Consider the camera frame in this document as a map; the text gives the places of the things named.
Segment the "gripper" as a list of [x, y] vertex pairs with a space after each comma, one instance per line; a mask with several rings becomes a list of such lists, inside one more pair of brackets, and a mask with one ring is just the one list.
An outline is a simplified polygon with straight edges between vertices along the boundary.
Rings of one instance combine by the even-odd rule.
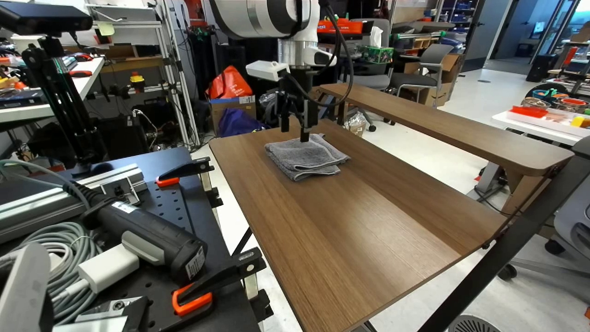
[[316, 70], [286, 69], [278, 70], [280, 96], [278, 97], [278, 118], [280, 130], [289, 131], [289, 113], [291, 106], [300, 107], [299, 122], [301, 124], [301, 142], [308, 142], [310, 132], [318, 124], [319, 102], [310, 96], [313, 87], [313, 77]]

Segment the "grey towel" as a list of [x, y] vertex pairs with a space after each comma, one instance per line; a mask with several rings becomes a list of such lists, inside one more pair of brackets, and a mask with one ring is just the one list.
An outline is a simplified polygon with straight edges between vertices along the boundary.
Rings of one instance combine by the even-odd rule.
[[291, 139], [271, 142], [264, 146], [267, 156], [294, 182], [311, 176], [333, 176], [339, 174], [339, 165], [351, 158], [336, 149], [326, 135], [311, 134], [307, 142]]

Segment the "cardboard box with label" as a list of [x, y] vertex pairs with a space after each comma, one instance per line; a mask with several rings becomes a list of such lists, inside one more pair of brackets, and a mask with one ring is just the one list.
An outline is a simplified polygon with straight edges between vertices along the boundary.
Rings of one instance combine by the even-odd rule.
[[222, 137], [244, 122], [257, 120], [257, 103], [255, 96], [213, 99], [209, 101], [212, 115], [213, 132]]

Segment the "red bag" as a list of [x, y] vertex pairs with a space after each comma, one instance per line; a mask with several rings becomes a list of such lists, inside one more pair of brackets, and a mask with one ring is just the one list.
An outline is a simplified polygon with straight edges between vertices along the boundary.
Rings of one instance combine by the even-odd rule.
[[235, 97], [253, 96], [253, 91], [242, 74], [233, 66], [227, 66], [209, 84], [205, 95], [210, 100], [233, 99]]

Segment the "tissue box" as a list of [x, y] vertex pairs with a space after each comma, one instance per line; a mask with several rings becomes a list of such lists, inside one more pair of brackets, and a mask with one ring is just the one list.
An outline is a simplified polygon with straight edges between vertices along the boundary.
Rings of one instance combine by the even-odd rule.
[[368, 36], [364, 36], [360, 42], [359, 51], [362, 59], [369, 63], [392, 63], [395, 52], [389, 46], [390, 34], [382, 28], [373, 26]]

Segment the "black and orange clamp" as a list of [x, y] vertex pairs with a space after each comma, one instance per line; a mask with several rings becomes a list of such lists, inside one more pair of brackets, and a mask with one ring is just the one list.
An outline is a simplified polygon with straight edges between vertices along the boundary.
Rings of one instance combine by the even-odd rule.
[[253, 248], [232, 256], [221, 269], [205, 273], [195, 282], [175, 290], [171, 294], [174, 314], [184, 317], [196, 312], [212, 303], [213, 292], [251, 277], [266, 267], [260, 248]]
[[155, 180], [159, 188], [169, 187], [180, 183], [180, 178], [198, 176], [214, 170], [209, 157], [199, 158], [177, 166], [158, 176]]

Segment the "long wooden table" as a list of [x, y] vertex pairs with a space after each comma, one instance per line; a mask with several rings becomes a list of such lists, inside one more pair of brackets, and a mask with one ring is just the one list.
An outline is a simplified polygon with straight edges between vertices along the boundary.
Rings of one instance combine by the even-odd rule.
[[318, 86], [319, 91], [344, 100], [474, 154], [503, 168], [509, 183], [516, 183], [504, 204], [504, 213], [521, 212], [533, 202], [553, 172], [563, 167], [573, 152], [507, 130], [440, 111], [433, 107], [354, 84]]

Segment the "large cardboard box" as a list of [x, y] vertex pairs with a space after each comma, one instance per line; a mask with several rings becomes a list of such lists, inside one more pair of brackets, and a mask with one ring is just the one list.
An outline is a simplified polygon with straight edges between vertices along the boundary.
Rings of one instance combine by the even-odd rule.
[[440, 90], [436, 88], [402, 88], [400, 97], [428, 105], [442, 107], [451, 98], [455, 82], [464, 62], [463, 54], [448, 54], [442, 62]]

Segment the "orange tray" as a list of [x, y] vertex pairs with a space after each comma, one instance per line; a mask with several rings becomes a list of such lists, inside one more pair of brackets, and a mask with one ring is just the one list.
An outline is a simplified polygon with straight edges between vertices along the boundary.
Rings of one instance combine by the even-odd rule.
[[548, 111], [546, 109], [538, 107], [512, 106], [510, 112], [536, 119], [542, 119], [544, 116], [548, 115]]

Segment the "white power adapter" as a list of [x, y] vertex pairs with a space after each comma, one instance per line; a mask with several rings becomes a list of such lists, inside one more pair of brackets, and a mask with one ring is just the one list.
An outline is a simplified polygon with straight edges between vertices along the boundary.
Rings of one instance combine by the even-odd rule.
[[99, 294], [139, 269], [139, 266], [139, 257], [123, 244], [118, 244], [80, 263], [77, 271], [92, 292]]

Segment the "white table with toys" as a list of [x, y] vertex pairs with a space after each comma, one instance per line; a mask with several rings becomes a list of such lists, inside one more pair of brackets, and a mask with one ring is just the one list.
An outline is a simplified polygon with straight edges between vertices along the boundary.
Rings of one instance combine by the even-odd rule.
[[498, 113], [492, 117], [492, 122], [503, 126], [506, 130], [514, 130], [532, 138], [550, 141], [554, 145], [564, 144], [569, 147], [583, 138], [590, 138], [590, 108], [580, 101], [573, 104], [581, 107], [582, 113], [575, 112], [575, 108], [567, 110], [552, 107], [552, 104], [535, 97], [525, 97], [514, 106], [538, 107], [548, 111], [542, 119], [517, 115], [508, 111]]

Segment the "white table with clutter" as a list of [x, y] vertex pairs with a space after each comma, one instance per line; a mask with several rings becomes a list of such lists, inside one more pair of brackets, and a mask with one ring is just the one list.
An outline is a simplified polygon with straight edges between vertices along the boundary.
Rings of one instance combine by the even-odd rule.
[[[74, 78], [72, 80], [83, 99], [85, 99], [87, 93], [90, 92], [90, 88], [96, 81], [104, 63], [105, 59], [103, 57], [97, 57], [92, 61], [82, 62], [74, 68], [78, 71], [90, 71], [92, 73], [91, 77]], [[53, 116], [53, 111], [48, 104], [0, 109], [0, 124], [23, 120], [44, 119], [51, 116]]]

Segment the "light grey office chair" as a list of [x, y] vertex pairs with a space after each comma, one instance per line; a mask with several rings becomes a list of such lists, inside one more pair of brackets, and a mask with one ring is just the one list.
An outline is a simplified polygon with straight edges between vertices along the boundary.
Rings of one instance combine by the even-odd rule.
[[545, 275], [582, 279], [590, 286], [590, 272], [515, 258], [544, 223], [553, 219], [554, 243], [590, 265], [590, 137], [578, 141], [572, 151], [574, 156], [531, 205], [508, 218], [507, 231], [493, 246], [492, 252], [500, 254], [495, 271], [503, 281], [515, 278], [516, 267], [522, 267]]

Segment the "aluminium rail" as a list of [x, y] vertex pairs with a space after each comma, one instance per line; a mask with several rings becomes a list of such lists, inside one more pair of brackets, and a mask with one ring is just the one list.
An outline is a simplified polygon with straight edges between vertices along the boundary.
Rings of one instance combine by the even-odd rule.
[[[139, 194], [149, 189], [137, 164], [99, 173], [78, 183], [104, 194], [120, 197], [132, 205], [139, 204]], [[84, 211], [77, 198], [62, 187], [46, 189], [28, 197], [0, 204], [0, 244], [29, 235], [47, 225], [75, 217]]]

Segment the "metal bracket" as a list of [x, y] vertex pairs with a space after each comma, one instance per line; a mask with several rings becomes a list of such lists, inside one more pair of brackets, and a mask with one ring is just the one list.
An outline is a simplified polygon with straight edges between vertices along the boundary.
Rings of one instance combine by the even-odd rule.
[[144, 332], [146, 296], [112, 300], [76, 317], [74, 328], [80, 332]]

